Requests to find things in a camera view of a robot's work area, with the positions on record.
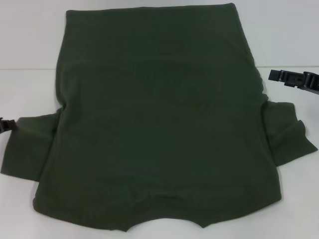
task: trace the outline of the white surface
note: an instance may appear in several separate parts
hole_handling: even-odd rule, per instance
[[[224,1],[25,2],[0,0],[0,69],[55,68],[67,9]],[[257,64],[319,64],[319,31],[315,31],[319,22],[318,1],[243,0],[237,6]],[[281,29],[287,32],[280,35]],[[270,69],[259,69],[265,92],[272,101],[296,105],[297,116],[308,129],[308,139],[319,147],[319,96],[268,81]],[[319,68],[282,69],[319,73]],[[0,70],[0,117],[17,119],[53,113],[58,108],[54,77],[54,70]],[[0,135],[0,164],[8,137],[9,132]],[[37,184],[0,174],[0,239],[318,239],[318,170],[318,152],[280,167],[283,200],[240,219],[205,229],[188,221],[161,219],[137,225],[127,233],[81,227],[41,215],[31,205]]]
[[[0,69],[54,69],[69,9],[228,0],[0,0]],[[319,66],[318,0],[233,0],[257,66]]]

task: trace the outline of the green fabric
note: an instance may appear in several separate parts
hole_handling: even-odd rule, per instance
[[[36,211],[93,228],[238,218],[317,150],[262,91],[233,4],[68,11],[62,108],[17,122],[1,172],[39,181]]]

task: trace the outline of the shirt sleeve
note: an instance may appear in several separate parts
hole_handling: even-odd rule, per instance
[[[263,106],[263,121],[277,166],[318,150],[306,138],[305,125],[297,120],[294,104],[267,101]]]
[[[5,149],[2,174],[39,181],[57,129],[58,112],[17,121],[17,130],[11,132]]]

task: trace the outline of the white table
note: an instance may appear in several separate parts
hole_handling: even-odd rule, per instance
[[[271,69],[319,74],[319,1],[234,0],[264,79],[275,102],[292,102],[319,147],[319,96],[267,80]],[[65,12],[228,3],[224,0],[0,0],[0,117],[50,114],[55,65]],[[0,164],[9,132],[0,135]],[[0,174],[2,239],[318,239],[319,152],[278,168],[283,200],[246,217],[200,228],[173,219],[146,222],[127,233],[96,230],[52,219],[31,205],[37,183]]]

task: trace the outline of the fabric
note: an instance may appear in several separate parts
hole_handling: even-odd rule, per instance
[[[202,227],[281,199],[276,166],[316,151],[268,102],[234,4],[67,11],[56,114],[21,118],[1,172],[42,214],[98,229]]]

